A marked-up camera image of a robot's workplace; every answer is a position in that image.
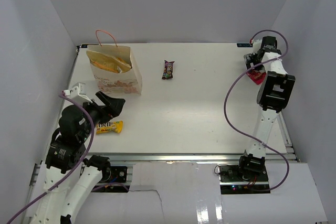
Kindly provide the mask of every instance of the brown m&m's packet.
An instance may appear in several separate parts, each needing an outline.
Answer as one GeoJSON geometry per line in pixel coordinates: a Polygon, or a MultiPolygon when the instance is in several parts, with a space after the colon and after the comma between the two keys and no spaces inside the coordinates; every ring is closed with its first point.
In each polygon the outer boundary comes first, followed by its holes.
{"type": "Polygon", "coordinates": [[[163,80],[168,80],[173,78],[173,63],[175,61],[164,61],[164,70],[163,70],[163,75],[162,79],[163,80]]]}

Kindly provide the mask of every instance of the yellow m&m's packet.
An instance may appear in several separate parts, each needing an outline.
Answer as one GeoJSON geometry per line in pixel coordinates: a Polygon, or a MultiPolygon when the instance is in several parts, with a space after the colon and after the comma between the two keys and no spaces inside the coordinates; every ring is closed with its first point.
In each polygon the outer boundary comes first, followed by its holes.
{"type": "Polygon", "coordinates": [[[97,125],[97,134],[106,133],[106,132],[117,132],[120,133],[122,130],[122,121],[116,122],[107,122],[107,123],[98,123],[97,125]]]}

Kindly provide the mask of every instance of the white tabletop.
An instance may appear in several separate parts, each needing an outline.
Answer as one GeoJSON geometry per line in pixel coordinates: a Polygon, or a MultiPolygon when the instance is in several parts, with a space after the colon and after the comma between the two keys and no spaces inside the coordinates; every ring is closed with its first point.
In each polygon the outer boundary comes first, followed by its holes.
{"type": "MultiPolygon", "coordinates": [[[[141,96],[124,95],[120,134],[95,136],[91,153],[197,153],[240,154],[249,139],[225,121],[223,101],[233,81],[246,69],[243,55],[251,48],[236,44],[124,44],[130,46],[143,80],[141,96]],[[162,80],[164,60],[175,61],[172,80],[162,80]]],[[[86,49],[81,48],[70,81],[84,82],[87,96],[99,91],[86,49]]],[[[233,89],[228,116],[239,129],[252,133],[260,86],[247,76],[233,89]]],[[[286,152],[278,122],[269,145],[286,152]]]]}

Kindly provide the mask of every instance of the white wall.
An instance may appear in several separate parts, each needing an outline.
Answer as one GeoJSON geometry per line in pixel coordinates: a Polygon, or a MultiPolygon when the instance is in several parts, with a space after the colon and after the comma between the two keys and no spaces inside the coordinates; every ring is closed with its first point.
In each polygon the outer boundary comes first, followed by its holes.
{"type": "Polygon", "coordinates": [[[284,116],[298,157],[308,162],[328,223],[336,223],[336,0],[287,0],[273,28],[289,41],[296,76],[284,116]]]}
{"type": "MultiPolygon", "coordinates": [[[[237,42],[270,28],[285,0],[51,0],[76,45],[105,29],[123,42],[237,42]]],[[[103,41],[111,41],[102,36],[103,41]]]]}
{"type": "Polygon", "coordinates": [[[50,0],[0,3],[0,219],[5,223],[25,204],[76,48],[50,0]]]}

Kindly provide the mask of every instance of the red bag handle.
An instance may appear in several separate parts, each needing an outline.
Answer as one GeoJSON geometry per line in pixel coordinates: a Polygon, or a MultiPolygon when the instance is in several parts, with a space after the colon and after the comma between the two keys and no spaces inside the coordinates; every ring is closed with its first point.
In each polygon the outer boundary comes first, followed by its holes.
{"type": "Polygon", "coordinates": [[[110,36],[112,37],[112,39],[114,40],[114,43],[116,44],[116,47],[118,47],[117,42],[116,42],[116,39],[112,36],[112,34],[110,34],[108,31],[104,31],[104,30],[100,30],[100,29],[98,29],[98,30],[96,30],[96,37],[97,37],[97,40],[98,40],[99,45],[100,45],[101,47],[102,47],[102,45],[101,45],[100,40],[99,40],[98,35],[97,35],[97,32],[99,32],[99,31],[102,31],[103,33],[106,33],[106,34],[110,35],[110,36]]]}

